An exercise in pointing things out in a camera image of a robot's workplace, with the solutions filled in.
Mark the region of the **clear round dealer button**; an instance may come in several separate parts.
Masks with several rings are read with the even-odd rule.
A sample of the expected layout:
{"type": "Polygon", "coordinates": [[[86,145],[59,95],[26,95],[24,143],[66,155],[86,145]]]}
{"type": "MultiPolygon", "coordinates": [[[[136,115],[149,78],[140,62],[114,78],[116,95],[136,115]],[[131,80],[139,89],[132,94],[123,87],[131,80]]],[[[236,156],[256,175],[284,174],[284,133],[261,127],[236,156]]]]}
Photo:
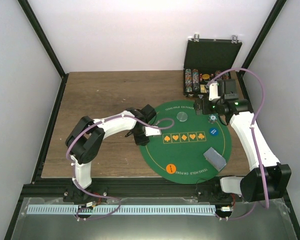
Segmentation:
{"type": "Polygon", "coordinates": [[[180,122],[185,122],[188,119],[188,115],[187,113],[181,111],[178,112],[176,115],[176,118],[180,121],[180,122]]]}

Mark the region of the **blue round dealer button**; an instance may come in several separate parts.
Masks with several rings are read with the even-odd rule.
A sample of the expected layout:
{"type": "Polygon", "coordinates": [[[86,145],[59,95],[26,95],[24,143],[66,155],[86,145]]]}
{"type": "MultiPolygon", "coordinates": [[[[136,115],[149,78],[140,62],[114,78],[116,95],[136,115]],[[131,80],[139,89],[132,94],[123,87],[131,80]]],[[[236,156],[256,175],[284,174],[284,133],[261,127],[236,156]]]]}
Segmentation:
{"type": "Polygon", "coordinates": [[[209,129],[209,134],[211,135],[211,136],[217,136],[218,134],[219,134],[219,130],[216,128],[216,127],[211,127],[210,129],[209,129]]]}

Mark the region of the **orange round blind button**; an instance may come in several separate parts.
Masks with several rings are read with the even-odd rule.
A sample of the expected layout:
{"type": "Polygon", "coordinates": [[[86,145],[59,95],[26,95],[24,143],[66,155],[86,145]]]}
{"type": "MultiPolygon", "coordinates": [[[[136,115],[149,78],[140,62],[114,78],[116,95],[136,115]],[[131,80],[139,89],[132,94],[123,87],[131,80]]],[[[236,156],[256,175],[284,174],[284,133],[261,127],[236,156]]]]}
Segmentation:
{"type": "Polygon", "coordinates": [[[177,168],[176,168],[176,166],[174,165],[174,164],[172,164],[172,163],[169,163],[167,166],[166,166],[166,172],[168,173],[168,174],[174,174],[176,171],[177,171],[177,168]]]}

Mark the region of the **blue patterned card deck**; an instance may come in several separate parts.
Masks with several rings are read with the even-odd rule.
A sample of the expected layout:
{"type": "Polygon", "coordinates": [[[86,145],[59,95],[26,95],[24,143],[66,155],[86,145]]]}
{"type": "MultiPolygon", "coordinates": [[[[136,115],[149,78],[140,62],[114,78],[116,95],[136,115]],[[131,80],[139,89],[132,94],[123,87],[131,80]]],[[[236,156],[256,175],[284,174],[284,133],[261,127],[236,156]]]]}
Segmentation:
{"type": "Polygon", "coordinates": [[[204,152],[203,156],[218,172],[227,165],[225,158],[213,147],[210,147],[206,152],[204,152]]]}

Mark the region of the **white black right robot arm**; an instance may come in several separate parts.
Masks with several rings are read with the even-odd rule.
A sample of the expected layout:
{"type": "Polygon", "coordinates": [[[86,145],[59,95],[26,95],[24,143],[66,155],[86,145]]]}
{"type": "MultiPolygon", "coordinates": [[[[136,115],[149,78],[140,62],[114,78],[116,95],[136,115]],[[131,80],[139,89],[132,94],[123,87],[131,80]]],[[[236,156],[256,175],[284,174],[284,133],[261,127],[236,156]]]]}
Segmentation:
{"type": "Polygon", "coordinates": [[[240,99],[235,79],[219,79],[206,85],[207,93],[195,100],[194,109],[203,115],[223,116],[226,125],[237,134],[246,154],[249,173],[244,177],[228,176],[212,188],[219,202],[237,194],[247,202],[268,202],[283,197],[292,171],[281,164],[263,137],[256,113],[248,99],[240,99]]]}

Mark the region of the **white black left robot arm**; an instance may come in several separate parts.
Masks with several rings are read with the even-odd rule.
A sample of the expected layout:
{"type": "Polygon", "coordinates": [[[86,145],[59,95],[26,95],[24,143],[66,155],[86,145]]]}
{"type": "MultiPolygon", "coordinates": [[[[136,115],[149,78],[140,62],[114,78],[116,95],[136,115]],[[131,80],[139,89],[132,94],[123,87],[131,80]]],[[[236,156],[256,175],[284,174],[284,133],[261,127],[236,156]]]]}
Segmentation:
{"type": "Polygon", "coordinates": [[[149,104],[142,109],[127,108],[123,112],[101,119],[82,117],[65,141],[66,158],[73,166],[72,181],[76,185],[74,195],[79,201],[87,202],[92,196],[91,166],[103,140],[117,133],[128,131],[134,136],[137,146],[146,146],[150,136],[161,135],[157,126],[149,121],[157,115],[149,104]]]}

